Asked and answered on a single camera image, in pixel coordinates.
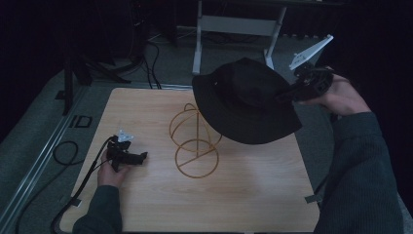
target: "wooden tabletop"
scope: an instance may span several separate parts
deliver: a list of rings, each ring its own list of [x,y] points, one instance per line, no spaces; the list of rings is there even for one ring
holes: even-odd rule
[[[134,135],[130,153],[148,152],[143,166],[128,174],[120,191],[124,231],[312,232],[319,209],[305,201],[313,190],[295,135],[263,145],[240,144],[224,137],[216,145],[216,170],[204,178],[191,178],[176,167],[178,146],[169,136],[171,120],[186,103],[195,104],[192,91],[115,89],[73,191],[101,145],[123,129]],[[176,141],[193,138],[196,123],[196,118],[190,118],[179,126]],[[188,152],[179,150],[178,158],[187,157]],[[212,151],[182,169],[204,174],[216,157]],[[79,197],[81,206],[64,214],[61,230],[70,232],[87,212],[95,189],[96,173]]]

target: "black bucket hat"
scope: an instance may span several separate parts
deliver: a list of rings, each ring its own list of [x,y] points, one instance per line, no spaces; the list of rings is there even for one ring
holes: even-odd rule
[[[276,95],[289,84],[273,69],[242,58],[192,80],[198,108],[220,134],[245,144],[263,144],[301,128],[291,101]]]

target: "gray carpet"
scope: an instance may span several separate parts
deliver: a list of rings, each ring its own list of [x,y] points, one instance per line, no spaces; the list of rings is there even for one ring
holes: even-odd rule
[[[189,86],[192,80],[192,61],[195,48],[195,38],[187,36],[178,40],[178,47],[174,47],[162,37],[152,40],[160,48],[155,71],[159,81],[164,88],[182,88]],[[295,38],[282,37],[279,39],[275,54],[274,64],[278,73],[292,83],[294,77],[288,70],[288,65],[293,59],[294,53],[316,44],[317,39],[306,38],[297,40]],[[267,47],[268,40],[260,38],[253,43],[217,45],[204,40],[201,73],[206,74],[219,65],[241,59],[243,57],[263,61],[262,49]],[[156,49],[148,46],[146,56],[150,64],[155,59]],[[118,65],[125,63],[118,60]],[[57,91],[63,89],[62,72],[52,78],[45,86],[43,92],[33,100],[26,114],[16,127],[0,145],[0,184],[2,195],[0,197],[0,211],[2,214],[8,207],[15,194],[19,191],[25,175],[28,173],[36,159],[45,150],[57,126],[64,125],[64,132],[60,134],[59,142],[73,140],[79,145],[79,153],[75,161],[85,158],[92,142],[94,132],[103,112],[111,91],[117,87],[148,87],[146,73],[138,68],[132,73],[123,74],[125,79],[132,80],[129,85],[121,85],[106,78],[95,78],[90,87],[75,85],[78,104],[72,108],[68,116],[62,117],[63,101],[56,100]],[[303,128],[296,133],[300,150],[310,177],[313,188],[316,188],[325,177],[332,155],[332,132],[330,129],[328,115],[318,106],[296,105],[296,111],[303,123]],[[71,126],[73,118],[84,116],[83,120],[92,119],[88,128],[75,128]],[[58,149],[56,155],[61,161],[68,162],[74,153],[74,147],[69,144]],[[50,157],[46,160],[45,170],[35,182],[32,191],[23,205],[31,199],[48,181],[54,177],[62,168],[62,165]],[[50,233],[50,223],[60,208],[65,204],[71,194],[81,164],[69,167],[50,186],[48,186],[31,203],[25,211],[19,224],[19,233]],[[405,217],[405,233],[413,233],[412,218],[400,202]],[[15,220],[3,229],[4,233],[14,233]]]

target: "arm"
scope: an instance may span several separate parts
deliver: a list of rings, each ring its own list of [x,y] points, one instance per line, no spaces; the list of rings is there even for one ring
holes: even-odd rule
[[[122,232],[119,188],[131,166],[125,166],[116,173],[106,159],[106,152],[104,152],[101,157],[102,165],[97,173],[98,187],[88,213],[76,221],[73,233]]]
[[[344,116],[333,124],[334,156],[314,233],[402,233],[389,152],[364,99],[334,76],[325,95],[304,103]]]

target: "human hand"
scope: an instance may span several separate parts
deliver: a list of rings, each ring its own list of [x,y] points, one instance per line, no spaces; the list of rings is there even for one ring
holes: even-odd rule
[[[341,116],[371,111],[350,81],[339,75],[333,76],[333,83],[324,95],[300,103],[321,104]]]
[[[131,165],[125,165],[116,173],[107,161],[107,150],[103,152],[100,160],[102,164],[97,172],[97,185],[111,185],[120,188],[127,173],[131,170]]]

